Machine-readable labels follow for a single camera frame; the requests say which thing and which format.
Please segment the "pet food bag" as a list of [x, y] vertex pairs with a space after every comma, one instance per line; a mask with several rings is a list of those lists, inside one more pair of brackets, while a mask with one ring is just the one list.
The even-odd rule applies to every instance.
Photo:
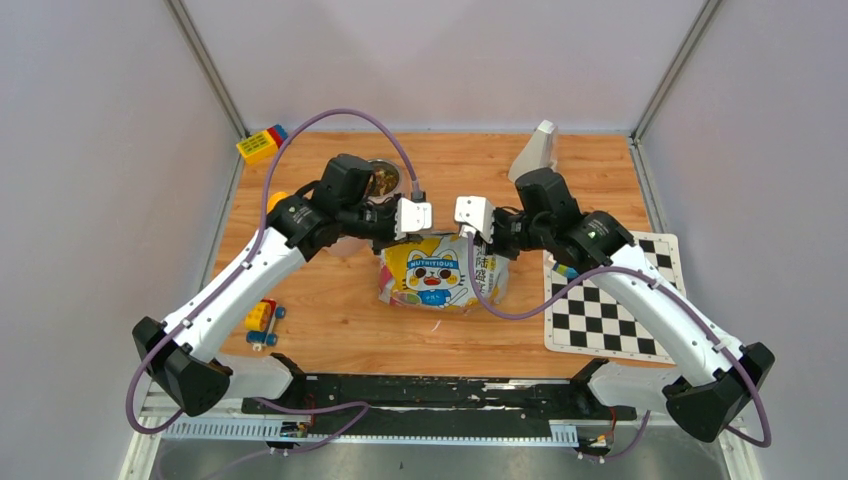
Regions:
[[509, 259], [478, 246], [469, 250], [464, 237], [451, 233], [391, 246], [382, 250], [379, 261], [378, 298], [395, 306], [468, 311], [479, 304], [473, 284], [495, 304], [509, 281]]

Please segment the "yellow food scoop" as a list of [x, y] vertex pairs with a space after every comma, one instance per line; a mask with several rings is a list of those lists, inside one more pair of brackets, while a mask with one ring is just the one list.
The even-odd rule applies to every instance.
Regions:
[[271, 195], [268, 197], [268, 200], [267, 200], [267, 203], [266, 203], [266, 212], [267, 212], [268, 214], [270, 214], [270, 213], [274, 210], [274, 208], [276, 207], [276, 205], [277, 205], [280, 201], [282, 201], [282, 200], [286, 199], [287, 197], [289, 197], [289, 194], [288, 194], [287, 192], [285, 192], [285, 191], [278, 191], [278, 192], [275, 192], [275, 193], [271, 194]]

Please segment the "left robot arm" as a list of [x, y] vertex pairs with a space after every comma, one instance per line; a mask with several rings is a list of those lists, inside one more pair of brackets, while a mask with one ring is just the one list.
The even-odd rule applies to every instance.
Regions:
[[282, 280], [342, 237], [377, 250], [407, 238], [403, 223], [416, 203], [396, 193], [376, 203], [367, 196], [373, 165], [357, 156], [332, 158], [320, 179], [277, 196], [244, 249], [208, 285], [162, 320], [149, 316], [132, 329], [150, 376], [180, 415], [199, 416], [225, 398], [263, 397], [283, 413], [298, 411], [306, 386], [273, 358], [225, 356], [232, 330]]

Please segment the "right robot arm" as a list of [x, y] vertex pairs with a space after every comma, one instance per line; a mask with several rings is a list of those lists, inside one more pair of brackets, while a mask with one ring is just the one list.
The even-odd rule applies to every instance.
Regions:
[[544, 250], [621, 304], [665, 349], [673, 367], [637, 368], [601, 360], [583, 370], [571, 403], [584, 417], [609, 406], [669, 415], [690, 436], [714, 441], [728, 431], [760, 448], [772, 430], [760, 387], [775, 363], [763, 343], [743, 344], [706, 318], [648, 260], [632, 233], [605, 211], [582, 210], [565, 179], [549, 168], [515, 182], [521, 207], [473, 207], [478, 238], [490, 253], [514, 260]]

